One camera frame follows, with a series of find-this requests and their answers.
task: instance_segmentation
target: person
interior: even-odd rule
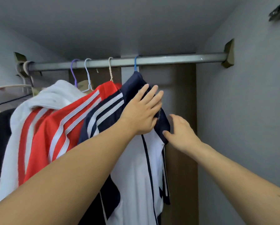
[[[79,144],[2,200],[0,224],[78,224],[131,139],[156,124],[163,91],[154,96],[154,86],[142,98],[147,89],[145,85],[138,92],[112,127]],[[164,136],[213,177],[247,224],[280,224],[279,187],[202,143],[182,117],[171,117],[174,133]]]

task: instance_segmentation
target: navy and white jacket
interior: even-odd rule
[[[119,91],[100,102],[86,116],[79,143],[115,124],[145,84],[141,74],[134,72]],[[168,141],[162,134],[170,131],[170,125],[162,109],[156,117],[154,130],[135,136],[128,144],[79,224],[158,224],[163,202],[170,204],[164,161],[164,145]]]

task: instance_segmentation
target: person's left hand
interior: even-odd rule
[[[135,135],[149,133],[154,128],[158,120],[154,116],[162,107],[161,99],[164,92],[160,91],[154,96],[158,90],[157,85],[153,86],[147,95],[141,99],[148,87],[149,85],[146,84],[138,91],[136,96],[124,108],[119,119],[120,121],[126,121]]]

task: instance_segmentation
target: forearm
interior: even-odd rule
[[[79,144],[0,203],[0,224],[77,224],[133,136],[120,120]]]
[[[188,151],[247,224],[280,224],[280,188],[203,144]]]

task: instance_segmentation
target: purple hanger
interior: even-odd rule
[[[79,61],[79,59],[74,59],[74,60],[72,60],[71,66],[70,66],[70,70],[71,70],[71,73],[72,73],[73,78],[74,78],[74,85],[75,85],[76,87],[78,87],[78,82],[77,82],[77,80],[76,80],[76,78],[75,78],[75,75],[74,75],[74,73],[73,73],[73,70],[72,70],[72,65],[73,65],[73,63],[74,63],[75,61]]]

